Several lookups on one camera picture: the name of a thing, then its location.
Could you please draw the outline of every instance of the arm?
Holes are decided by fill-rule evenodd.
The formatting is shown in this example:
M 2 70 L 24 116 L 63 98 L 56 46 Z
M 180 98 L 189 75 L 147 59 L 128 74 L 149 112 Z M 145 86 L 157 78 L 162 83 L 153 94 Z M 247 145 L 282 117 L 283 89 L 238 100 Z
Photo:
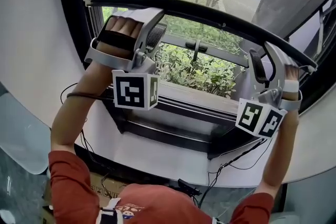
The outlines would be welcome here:
M 112 17 L 106 29 L 118 31 L 125 35 L 137 38 L 141 29 L 141 24 L 137 24 L 133 20 Z M 129 51 L 112 47 L 102 42 L 98 44 L 97 49 L 120 58 L 132 57 L 132 54 Z M 112 83 L 111 70 L 112 69 L 107 66 L 93 62 L 78 82 L 74 92 L 82 92 L 97 96 L 101 95 Z M 71 97 L 65 100 L 51 127 L 52 151 L 69 151 L 75 153 L 73 145 L 83 128 L 85 119 L 93 102 L 94 99 L 84 97 Z
M 290 80 L 297 80 L 298 69 L 286 67 L 286 77 Z M 298 100 L 298 93 L 284 93 L 282 98 Z M 264 169 L 263 178 L 255 193 L 269 193 L 275 198 L 289 167 L 298 125 L 298 111 L 288 112 L 280 125 L 278 137 Z

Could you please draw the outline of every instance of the robotic hand exoskeleton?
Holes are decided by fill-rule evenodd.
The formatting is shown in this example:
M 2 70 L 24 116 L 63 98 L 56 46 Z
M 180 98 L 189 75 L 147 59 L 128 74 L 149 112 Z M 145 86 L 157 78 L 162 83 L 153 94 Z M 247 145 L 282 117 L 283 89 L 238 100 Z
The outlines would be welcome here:
M 298 65 L 278 47 L 266 42 L 264 49 L 273 67 L 269 79 L 255 50 L 250 50 L 248 62 L 251 83 L 251 100 L 240 99 L 236 126 L 249 134 L 262 138 L 272 138 L 288 111 L 300 108 L 302 94 L 299 82 L 286 80 L 285 66 Z M 309 73 L 315 71 L 307 66 Z M 282 99 L 284 92 L 299 92 L 298 101 Z
M 159 23 L 164 13 L 159 8 L 146 8 L 116 12 L 110 16 L 97 38 L 91 41 L 86 62 L 93 60 L 113 69 L 114 105 L 120 108 L 149 110 L 158 103 L 159 76 L 153 75 L 155 62 L 150 58 L 166 31 L 166 25 Z M 123 17 L 142 23 L 137 38 L 106 30 L 113 16 Z M 133 52 L 132 60 L 123 59 L 96 49 L 98 42 Z

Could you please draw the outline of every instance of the red shirt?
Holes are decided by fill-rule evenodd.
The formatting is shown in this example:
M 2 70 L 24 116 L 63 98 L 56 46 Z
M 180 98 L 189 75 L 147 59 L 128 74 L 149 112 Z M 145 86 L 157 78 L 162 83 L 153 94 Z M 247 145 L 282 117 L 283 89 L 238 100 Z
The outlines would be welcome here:
M 90 172 L 75 154 L 49 153 L 51 193 L 56 223 L 96 223 L 99 198 L 90 187 Z M 124 223 L 206 223 L 212 218 L 198 209 L 185 194 L 164 186 L 127 186 L 117 203 Z M 266 193 L 253 194 L 235 209 L 232 224 L 267 224 L 274 200 Z

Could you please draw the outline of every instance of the bush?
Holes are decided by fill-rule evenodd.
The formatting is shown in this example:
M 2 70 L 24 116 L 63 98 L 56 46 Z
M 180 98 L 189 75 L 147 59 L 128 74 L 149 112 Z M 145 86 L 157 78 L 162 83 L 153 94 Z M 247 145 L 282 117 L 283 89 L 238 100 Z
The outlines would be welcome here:
M 238 55 L 240 53 L 239 43 L 242 38 L 236 35 L 191 20 L 168 15 L 164 16 L 162 22 L 167 24 L 167 33 L 169 34 L 179 35 L 187 39 L 200 39 L 232 54 Z
M 113 7 L 102 8 L 104 21 L 112 14 L 112 10 Z M 169 34 L 181 35 L 187 39 L 200 39 L 233 54 L 240 52 L 238 44 L 242 38 L 233 34 L 173 16 L 164 16 L 162 22 L 168 25 Z M 161 43 L 154 56 L 157 65 L 155 73 L 160 75 L 162 80 L 229 98 L 231 92 L 235 91 L 233 87 L 236 84 L 236 65 L 201 53 L 194 62 L 193 55 L 191 50 Z
M 162 80 L 227 98 L 235 91 L 234 63 L 204 54 L 193 62 L 192 51 L 165 43 L 160 44 L 154 60 L 155 73 Z

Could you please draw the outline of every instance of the black cable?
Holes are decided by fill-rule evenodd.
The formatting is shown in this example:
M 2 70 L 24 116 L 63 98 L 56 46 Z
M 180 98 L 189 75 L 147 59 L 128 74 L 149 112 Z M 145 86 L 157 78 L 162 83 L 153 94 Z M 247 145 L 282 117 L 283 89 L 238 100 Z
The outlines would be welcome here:
M 64 92 L 65 92 L 66 90 L 68 90 L 69 88 L 71 88 L 72 86 L 76 85 L 76 84 L 77 84 L 77 83 L 71 84 L 70 86 L 66 87 L 66 88 L 62 91 L 62 93 L 61 93 L 61 95 L 60 95 L 60 100 L 61 100 L 61 103 L 62 103 L 62 104 L 63 104 L 62 96 L 63 96 Z M 90 95 L 90 94 L 86 94 L 86 93 L 77 93 L 77 92 L 73 92 L 73 93 L 69 93 L 69 94 L 67 94 L 67 97 L 70 97 L 70 96 L 81 96 L 81 97 L 92 98 L 92 99 L 96 99 L 96 100 L 109 100 L 109 101 L 113 101 L 113 99 L 111 99 L 111 98 L 107 98 L 107 97 L 98 97 L 98 96 Z M 84 131 L 83 131 L 83 129 L 80 131 L 80 141 L 81 141 L 83 147 L 87 150 L 90 159 L 91 159 L 94 163 L 96 163 L 96 164 L 100 165 L 101 167 L 103 167 L 103 168 L 105 168 L 105 169 L 108 170 L 108 173 L 107 173 L 106 175 L 104 175 L 104 176 L 101 178 L 100 183 L 101 183 L 101 185 L 103 186 L 104 191 L 106 192 L 106 194 L 109 196 L 110 199 L 112 199 L 113 197 L 111 196 L 110 192 L 109 192 L 109 191 L 107 190 L 107 188 L 105 187 L 105 185 L 104 185 L 104 181 L 105 181 L 105 179 L 108 177 L 108 175 L 110 174 L 110 172 L 112 172 L 114 169 L 111 168 L 111 167 L 109 167 L 109 166 L 104 165 L 103 163 L 99 163 L 99 162 L 97 162 L 97 161 L 95 160 L 95 158 L 91 155 L 91 152 L 90 152 L 90 150 L 89 150 L 89 147 L 91 148 L 91 150 L 92 150 L 93 153 L 94 153 L 94 150 L 93 150 L 92 146 L 90 145 L 90 143 L 87 141 L 87 139 L 86 139 L 86 137 L 85 137 L 85 135 L 84 135 Z
M 95 100 L 100 100 L 100 101 L 114 101 L 114 98 L 96 96 L 96 95 L 82 93 L 82 92 L 71 92 L 67 94 L 67 98 L 71 96 L 85 97 L 85 98 L 90 98 L 90 99 L 95 99 Z
M 254 165 L 252 165 L 251 167 L 249 167 L 249 168 L 239 168 L 239 167 L 233 166 L 232 164 L 229 164 L 229 166 L 232 166 L 233 168 L 236 168 L 238 170 L 249 170 L 249 169 L 253 168 L 257 164 L 257 162 L 260 160 L 260 158 L 263 156 L 263 154 L 266 152 L 266 150 L 268 149 L 270 144 L 271 144 L 271 141 L 269 141 L 269 144 L 268 144 L 267 148 L 264 150 L 264 152 L 261 154 L 261 156 L 257 159 L 257 161 L 254 163 Z
M 235 157 L 234 159 L 232 159 L 232 160 L 229 161 L 228 163 L 221 164 L 217 172 L 208 172 L 208 187 L 207 187 L 207 189 L 205 190 L 205 192 L 203 193 L 203 196 L 201 197 L 201 199 L 200 199 L 200 201 L 199 201 L 199 203 L 198 203 L 198 208 L 201 208 L 205 196 L 206 196 L 207 193 L 208 193 L 208 192 L 209 192 L 209 191 L 216 185 L 217 180 L 218 180 L 218 177 L 219 177 L 220 173 L 222 172 L 222 169 L 223 169 L 223 168 L 229 166 L 231 163 L 233 163 L 233 162 L 235 162 L 236 160 L 240 159 L 241 157 L 243 157 L 243 156 L 246 155 L 247 153 L 249 153 L 249 152 L 255 150 L 257 147 L 261 146 L 261 145 L 264 144 L 265 142 L 266 142 L 266 139 L 262 139 L 260 142 L 258 142 L 258 143 L 255 144 L 253 147 L 251 147 L 249 150 L 244 151 L 243 153 L 241 153 L 239 156 Z M 211 184 L 210 184 L 210 176 L 209 176 L 210 174 L 216 174 L 215 179 L 211 182 Z
M 193 197 L 193 200 L 194 200 L 194 205 L 198 207 L 198 201 L 197 201 L 197 199 L 196 199 L 195 195 L 194 195 L 194 196 L 192 196 L 192 197 Z

